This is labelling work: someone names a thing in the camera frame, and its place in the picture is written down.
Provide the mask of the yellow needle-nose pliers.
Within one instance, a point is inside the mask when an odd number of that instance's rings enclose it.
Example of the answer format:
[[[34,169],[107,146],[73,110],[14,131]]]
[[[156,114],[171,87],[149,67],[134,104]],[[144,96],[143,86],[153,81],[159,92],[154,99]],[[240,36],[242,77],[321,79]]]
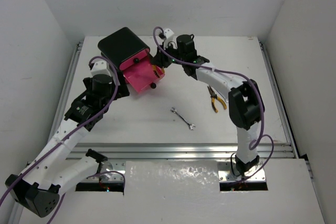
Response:
[[[158,79],[162,79],[165,75],[165,71],[163,68],[160,68],[156,65],[152,65],[152,69],[153,69],[153,72],[155,74],[155,76],[158,78]]]

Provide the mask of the pink drawer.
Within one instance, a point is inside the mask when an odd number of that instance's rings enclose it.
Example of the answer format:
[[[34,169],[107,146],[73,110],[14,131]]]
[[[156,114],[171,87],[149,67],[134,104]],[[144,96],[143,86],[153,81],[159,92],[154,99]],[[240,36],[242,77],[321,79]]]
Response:
[[[141,93],[151,84],[158,82],[158,79],[152,69],[149,61],[141,61],[131,67],[123,70],[123,75],[127,82],[133,87],[137,93]]]
[[[145,49],[139,51],[135,55],[133,55],[133,56],[129,57],[128,59],[126,59],[125,61],[123,61],[120,64],[119,69],[121,71],[123,71],[123,70],[131,67],[132,65],[139,63],[143,58],[148,56],[149,52],[150,51],[149,51],[148,48],[145,48]]]

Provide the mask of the pink top drawer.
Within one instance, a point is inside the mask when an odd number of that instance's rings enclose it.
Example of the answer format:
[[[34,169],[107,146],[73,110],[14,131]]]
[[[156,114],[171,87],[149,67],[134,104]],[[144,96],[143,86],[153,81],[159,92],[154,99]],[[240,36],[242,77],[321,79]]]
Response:
[[[148,48],[145,48],[145,49],[139,51],[135,55],[133,55],[133,56],[129,57],[128,59],[126,59],[125,61],[123,61],[120,64],[119,69],[121,71],[123,71],[123,70],[131,67],[132,65],[139,63],[143,58],[148,56],[149,52],[150,51],[149,51]]]

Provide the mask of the yellow cutting pliers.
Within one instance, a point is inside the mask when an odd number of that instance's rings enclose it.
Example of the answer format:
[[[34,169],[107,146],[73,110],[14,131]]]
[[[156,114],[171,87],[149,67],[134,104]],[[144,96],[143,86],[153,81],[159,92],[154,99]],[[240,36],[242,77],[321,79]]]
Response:
[[[214,111],[215,113],[218,112],[218,109],[217,109],[217,107],[216,107],[216,105],[215,105],[215,102],[216,102],[216,101],[218,101],[218,102],[222,105],[222,107],[223,107],[224,110],[227,110],[227,105],[226,105],[225,101],[224,101],[222,98],[220,98],[220,97],[215,93],[215,91],[213,90],[213,88],[212,88],[211,86],[207,86],[207,89],[208,89],[209,94],[210,94],[211,105],[212,105],[212,109],[213,109],[213,111]]]

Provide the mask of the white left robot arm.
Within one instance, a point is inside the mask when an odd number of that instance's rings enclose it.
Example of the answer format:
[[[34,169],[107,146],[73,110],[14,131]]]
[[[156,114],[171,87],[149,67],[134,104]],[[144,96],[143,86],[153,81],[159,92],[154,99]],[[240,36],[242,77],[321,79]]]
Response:
[[[7,178],[7,192],[17,203],[44,218],[69,189],[101,171],[108,159],[92,149],[70,167],[62,171],[59,167],[107,113],[111,101],[129,96],[123,75],[117,77],[96,74],[84,78],[85,91],[71,103],[51,140],[19,175]]]

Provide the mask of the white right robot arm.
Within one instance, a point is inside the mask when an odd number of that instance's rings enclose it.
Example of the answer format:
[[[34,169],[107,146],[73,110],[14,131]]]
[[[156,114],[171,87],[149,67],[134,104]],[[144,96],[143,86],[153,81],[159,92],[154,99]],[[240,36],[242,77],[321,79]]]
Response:
[[[215,89],[228,102],[229,117],[237,129],[236,169],[244,176],[259,163],[256,147],[262,136],[257,131],[264,129],[264,104],[257,83],[245,75],[217,69],[205,57],[200,56],[193,35],[180,35],[175,38],[162,31],[153,36],[161,38],[152,63],[167,68],[176,63],[193,79]]]

